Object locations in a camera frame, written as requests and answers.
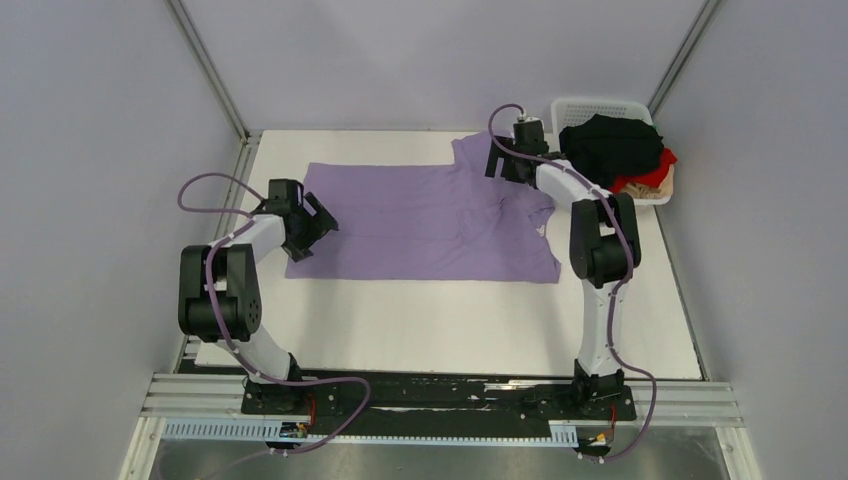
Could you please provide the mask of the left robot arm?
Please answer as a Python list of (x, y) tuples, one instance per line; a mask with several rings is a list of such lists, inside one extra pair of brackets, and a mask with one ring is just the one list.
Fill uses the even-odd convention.
[(298, 411), (306, 400), (294, 356), (262, 325), (258, 265), (281, 251), (295, 262), (312, 257), (312, 248), (337, 220), (304, 185), (272, 179), (257, 207), (243, 212), (244, 224), (209, 244), (191, 245), (180, 256), (178, 325), (188, 335), (228, 353), (254, 385), (269, 385), (268, 400), (283, 413)]

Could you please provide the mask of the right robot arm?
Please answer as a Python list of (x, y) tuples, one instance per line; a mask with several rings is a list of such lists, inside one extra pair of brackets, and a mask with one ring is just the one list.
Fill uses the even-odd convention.
[(573, 408), (596, 417), (624, 393), (614, 346), (627, 284), (640, 261), (633, 200), (590, 182), (549, 151), (538, 118), (521, 118), (510, 137), (491, 134), (485, 174), (535, 188), (570, 215), (569, 261), (583, 286), (583, 334), (568, 390)]

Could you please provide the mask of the purple t shirt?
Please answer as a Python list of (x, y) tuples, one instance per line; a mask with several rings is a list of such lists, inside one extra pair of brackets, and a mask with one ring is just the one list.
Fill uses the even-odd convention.
[(286, 278), (557, 283), (554, 203), (485, 176), (490, 146), (485, 132), (455, 139), (450, 165), (310, 164), (305, 187), (339, 228)]

